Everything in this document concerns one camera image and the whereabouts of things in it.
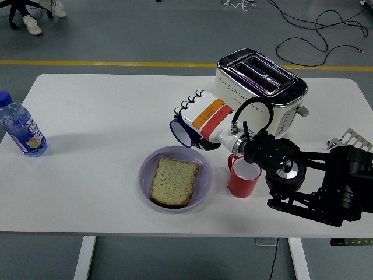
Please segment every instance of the toast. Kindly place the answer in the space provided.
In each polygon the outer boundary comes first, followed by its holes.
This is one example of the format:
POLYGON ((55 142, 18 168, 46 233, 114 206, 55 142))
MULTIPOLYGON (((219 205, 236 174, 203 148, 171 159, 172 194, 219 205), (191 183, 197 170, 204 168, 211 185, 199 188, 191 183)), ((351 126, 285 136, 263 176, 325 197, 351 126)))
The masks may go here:
POLYGON ((188 205, 195 185, 199 164, 160 157, 152 182, 150 200, 165 208, 188 205))

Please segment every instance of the gray floor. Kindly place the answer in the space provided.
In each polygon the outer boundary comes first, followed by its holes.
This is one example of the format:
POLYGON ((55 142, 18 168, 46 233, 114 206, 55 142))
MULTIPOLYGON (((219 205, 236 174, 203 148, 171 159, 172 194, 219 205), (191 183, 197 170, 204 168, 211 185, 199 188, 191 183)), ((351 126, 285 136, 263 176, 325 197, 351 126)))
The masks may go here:
MULTIPOLYGON (((255 1, 258 6, 244 12, 221 7, 219 0, 163 0, 162 3, 64 0, 68 17, 49 19, 43 12, 38 20, 43 34, 38 37, 29 35, 19 14, 15 17, 19 28, 12 30, 8 23, 9 8, 3 8, 0 10, 0 89, 23 101, 35 78, 43 73, 215 75, 214 67, 79 66, 74 61, 214 64, 239 48, 253 48, 281 65, 289 65, 276 57, 276 46, 283 40, 302 37, 324 47, 314 30, 291 26, 269 2, 255 1), (25 60, 72 63, 17 62, 25 60)), ((358 0, 276 0, 276 3, 287 13, 311 21, 326 10, 335 9, 347 19, 364 9, 358 0)), ((34 9, 30 13, 40 16, 34 9)), ((319 22, 329 25, 338 20, 336 14, 329 13, 319 22)), ((354 20, 371 31, 373 9, 354 20)), ((339 48, 325 63, 331 70, 307 68, 293 72, 311 78, 350 78, 357 82, 373 107, 372 34, 365 38, 359 28, 343 24, 320 33, 327 39, 329 49, 350 44, 364 53, 349 47, 339 48), (366 68, 356 71, 352 67, 366 68)), ((299 64, 318 64, 325 57, 301 42, 288 42, 280 51, 287 60, 299 64)), ((4 131, 0 130, 0 139, 3 135, 4 131)), ((0 279, 72 279, 81 241, 79 236, 2 234, 0 279)), ((369 279, 373 247, 332 247, 329 241, 303 240, 312 280, 369 279)), ((273 279, 294 279, 287 242, 281 240, 280 244, 273 279)), ((257 248, 253 239, 154 241, 100 237, 90 279, 268 279, 273 255, 273 248, 257 248), (168 264, 170 274, 159 270, 160 263, 168 264)))

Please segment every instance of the purple bowl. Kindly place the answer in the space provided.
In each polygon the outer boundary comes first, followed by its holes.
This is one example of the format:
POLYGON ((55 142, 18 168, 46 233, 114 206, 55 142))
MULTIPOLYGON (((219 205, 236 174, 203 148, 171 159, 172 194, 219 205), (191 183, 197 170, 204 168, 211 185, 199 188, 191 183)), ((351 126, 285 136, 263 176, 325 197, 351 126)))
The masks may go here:
POLYGON ((206 198, 212 185, 212 169, 206 158, 196 150, 184 146, 168 146, 156 150, 145 159, 139 171, 139 184, 146 200, 152 205, 172 213, 181 213, 196 207, 206 198), (183 160, 185 162, 194 162, 200 165, 195 180, 193 196, 186 207, 170 209, 156 205, 150 200, 152 182, 156 175, 158 159, 161 156, 169 159, 183 160))

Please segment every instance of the water bottle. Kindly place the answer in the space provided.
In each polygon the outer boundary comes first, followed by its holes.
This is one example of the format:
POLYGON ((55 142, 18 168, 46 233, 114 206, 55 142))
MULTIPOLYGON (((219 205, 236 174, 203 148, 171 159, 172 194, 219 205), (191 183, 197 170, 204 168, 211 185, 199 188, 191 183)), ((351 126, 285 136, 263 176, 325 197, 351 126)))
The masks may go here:
POLYGON ((26 156, 47 150, 48 142, 29 111, 4 91, 0 91, 0 123, 26 156))

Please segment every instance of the white table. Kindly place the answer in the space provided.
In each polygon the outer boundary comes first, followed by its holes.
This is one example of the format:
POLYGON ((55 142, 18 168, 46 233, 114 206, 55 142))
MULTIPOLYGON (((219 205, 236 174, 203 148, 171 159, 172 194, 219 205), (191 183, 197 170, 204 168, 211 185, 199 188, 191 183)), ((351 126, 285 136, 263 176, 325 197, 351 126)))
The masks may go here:
MULTIPOLYGON (((352 128, 373 142, 373 112, 348 79, 305 79, 309 91, 287 134, 303 151, 352 128)), ((49 141, 38 158, 21 154, 6 135, 0 144, 0 232, 78 235, 230 237, 373 237, 373 214, 331 227, 266 206, 264 176, 249 198, 230 194, 224 147, 204 152, 214 177, 207 199, 186 213, 146 203, 138 171, 153 151, 178 145, 168 123, 196 89, 213 92, 214 77, 44 74, 24 105, 49 141)), ((323 172, 308 169, 300 191, 311 193, 323 172)))

